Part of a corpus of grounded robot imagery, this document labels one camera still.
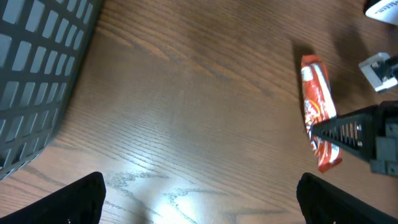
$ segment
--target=brown wooden surface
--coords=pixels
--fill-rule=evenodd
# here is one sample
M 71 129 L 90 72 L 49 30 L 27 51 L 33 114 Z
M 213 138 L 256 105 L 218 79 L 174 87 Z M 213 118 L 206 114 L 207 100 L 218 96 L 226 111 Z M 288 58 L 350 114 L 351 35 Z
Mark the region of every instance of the brown wooden surface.
M 0 182 L 0 215 L 93 171 L 102 223 L 304 223 L 312 172 L 398 217 L 398 180 L 344 153 L 317 172 L 296 62 L 328 66 L 340 114 L 383 100 L 357 64 L 398 53 L 397 28 L 363 1 L 105 1 L 58 139 Z

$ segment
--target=red wrapper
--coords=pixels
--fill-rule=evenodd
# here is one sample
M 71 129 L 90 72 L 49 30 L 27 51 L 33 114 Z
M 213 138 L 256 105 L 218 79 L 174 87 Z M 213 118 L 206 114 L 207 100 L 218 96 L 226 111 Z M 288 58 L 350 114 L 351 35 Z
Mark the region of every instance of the red wrapper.
M 328 71 L 326 65 L 316 55 L 305 55 L 301 61 L 303 85 L 305 128 L 311 140 L 311 147 L 318 159 L 318 170 L 326 172 L 338 165 L 341 149 L 316 136 L 312 136 L 313 124 L 333 118 L 336 109 L 330 95 Z

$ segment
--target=gray basket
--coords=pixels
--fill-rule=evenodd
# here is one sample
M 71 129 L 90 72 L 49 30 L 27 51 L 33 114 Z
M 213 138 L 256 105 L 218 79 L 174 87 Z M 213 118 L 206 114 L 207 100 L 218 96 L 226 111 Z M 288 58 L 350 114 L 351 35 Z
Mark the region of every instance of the gray basket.
M 100 6 L 0 0 L 0 179 L 55 138 Z

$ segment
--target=wood grain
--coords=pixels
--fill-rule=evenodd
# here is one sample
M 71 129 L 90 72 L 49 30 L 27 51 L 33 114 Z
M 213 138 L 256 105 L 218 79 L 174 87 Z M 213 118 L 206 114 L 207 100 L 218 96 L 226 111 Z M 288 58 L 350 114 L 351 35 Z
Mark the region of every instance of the wood grain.
M 105 1 L 58 138 L 0 182 L 0 215 L 97 170 L 102 223 L 305 223 L 304 172 L 398 217 L 397 179 L 347 153 L 317 172 L 300 113 L 308 52 L 326 62 L 340 114 L 397 99 L 358 69 L 398 53 L 397 28 L 363 4 Z

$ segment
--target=red and white wrapper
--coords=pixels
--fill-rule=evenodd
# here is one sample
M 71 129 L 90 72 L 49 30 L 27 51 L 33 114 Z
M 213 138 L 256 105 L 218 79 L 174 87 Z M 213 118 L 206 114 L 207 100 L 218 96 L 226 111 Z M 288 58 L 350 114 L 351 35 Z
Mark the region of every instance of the red and white wrapper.
M 319 137 L 312 136 L 312 125 L 336 116 L 335 105 L 330 95 L 326 65 L 316 55 L 304 55 L 301 61 L 304 99 L 305 129 L 310 137 L 311 147 L 318 159 L 318 170 L 326 172 L 338 165 L 341 149 Z

